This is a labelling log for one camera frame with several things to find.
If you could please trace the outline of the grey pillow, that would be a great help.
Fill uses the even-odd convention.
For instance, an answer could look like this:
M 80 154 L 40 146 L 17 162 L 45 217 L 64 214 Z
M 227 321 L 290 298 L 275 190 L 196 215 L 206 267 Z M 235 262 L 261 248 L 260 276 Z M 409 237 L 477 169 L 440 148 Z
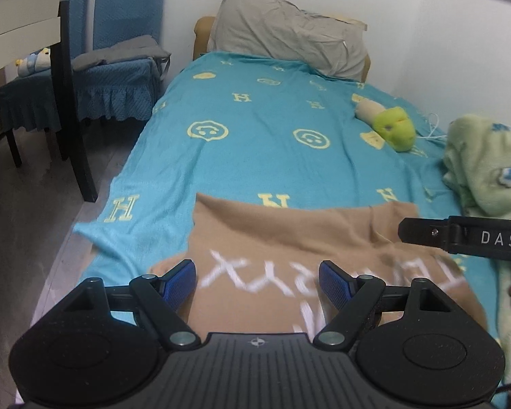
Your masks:
M 366 25 L 300 9 L 287 0 L 222 0 L 207 49 L 303 61 L 331 78 L 366 80 Z

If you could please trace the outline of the teal patterned bed sheet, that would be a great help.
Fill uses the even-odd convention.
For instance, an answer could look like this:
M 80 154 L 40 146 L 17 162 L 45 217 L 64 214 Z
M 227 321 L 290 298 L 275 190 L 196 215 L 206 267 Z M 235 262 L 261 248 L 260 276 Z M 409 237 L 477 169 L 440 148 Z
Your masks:
M 197 59 L 156 102 L 100 217 L 75 227 L 97 252 L 84 276 L 128 284 L 183 253 L 201 194 L 298 210 L 395 201 L 427 218 L 459 214 L 442 180 L 442 145 L 375 149 L 360 137 L 371 129 L 354 113 L 363 98 L 407 107 L 302 62 L 227 53 Z M 490 262 L 451 258 L 485 309 L 482 326 L 493 330 L 498 293 Z

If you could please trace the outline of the small penguin plush toy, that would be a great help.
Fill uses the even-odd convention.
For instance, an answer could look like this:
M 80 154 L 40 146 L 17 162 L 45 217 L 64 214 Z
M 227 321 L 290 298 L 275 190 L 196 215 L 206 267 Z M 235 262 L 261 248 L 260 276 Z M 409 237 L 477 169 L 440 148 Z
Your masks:
M 27 77 L 35 73 L 50 69 L 50 49 L 43 48 L 36 53 L 15 61 L 17 76 Z

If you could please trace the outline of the tan brown garment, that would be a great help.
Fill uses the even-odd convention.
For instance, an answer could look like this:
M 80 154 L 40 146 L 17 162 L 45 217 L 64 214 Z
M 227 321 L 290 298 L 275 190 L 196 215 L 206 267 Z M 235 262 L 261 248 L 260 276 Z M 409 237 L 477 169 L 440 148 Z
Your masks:
M 196 290 L 181 317 L 210 332 L 303 332 L 315 336 L 335 316 L 318 282 L 321 262 L 353 277 L 369 274 L 407 286 L 427 278 L 477 323 L 485 309 L 444 251 L 401 242 L 398 227 L 418 208 L 388 202 L 362 208 L 298 210 L 198 195 L 187 249 L 152 268 L 156 275 L 189 259 Z

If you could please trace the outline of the grey cloth on chair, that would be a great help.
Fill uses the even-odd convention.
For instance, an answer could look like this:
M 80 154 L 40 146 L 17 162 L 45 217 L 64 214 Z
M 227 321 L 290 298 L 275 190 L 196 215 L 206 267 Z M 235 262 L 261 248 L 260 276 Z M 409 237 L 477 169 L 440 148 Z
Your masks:
M 163 50 L 150 35 L 138 36 L 113 46 L 96 49 L 76 56 L 72 60 L 74 71 L 84 71 L 98 65 L 122 63 L 151 58 L 167 62 L 171 54 Z

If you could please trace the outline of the green turtle plush toy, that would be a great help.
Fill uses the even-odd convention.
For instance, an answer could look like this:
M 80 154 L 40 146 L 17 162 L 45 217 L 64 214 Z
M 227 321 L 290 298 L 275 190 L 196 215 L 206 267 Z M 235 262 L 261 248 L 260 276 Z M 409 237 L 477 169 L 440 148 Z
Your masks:
M 381 150 L 385 144 L 396 152 L 409 152 L 414 148 L 416 131 L 405 109 L 386 108 L 363 98 L 356 104 L 354 113 L 358 120 L 371 127 L 370 132 L 361 133 L 360 137 L 375 149 Z

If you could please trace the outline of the light green dinosaur blanket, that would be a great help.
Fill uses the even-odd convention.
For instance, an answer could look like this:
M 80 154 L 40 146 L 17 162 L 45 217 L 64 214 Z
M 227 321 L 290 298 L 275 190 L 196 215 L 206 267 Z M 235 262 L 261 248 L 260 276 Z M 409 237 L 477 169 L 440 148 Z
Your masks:
M 511 126 L 476 115 L 454 120 L 443 163 L 464 215 L 511 220 Z

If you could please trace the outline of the blue covered chair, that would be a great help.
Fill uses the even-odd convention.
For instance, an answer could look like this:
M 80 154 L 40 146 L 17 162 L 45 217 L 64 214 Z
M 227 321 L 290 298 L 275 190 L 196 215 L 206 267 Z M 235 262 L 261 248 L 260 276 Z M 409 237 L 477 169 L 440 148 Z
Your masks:
M 87 0 L 70 0 L 70 56 L 75 58 L 87 48 Z M 0 87 L 0 122 L 13 144 L 13 131 L 44 131 L 55 135 L 62 160 L 68 158 L 55 104 L 50 69 L 50 49 L 43 48 L 16 62 L 17 77 Z
M 164 0 L 95 0 L 92 48 L 72 61 L 81 119 L 152 116 L 171 54 L 160 43 Z

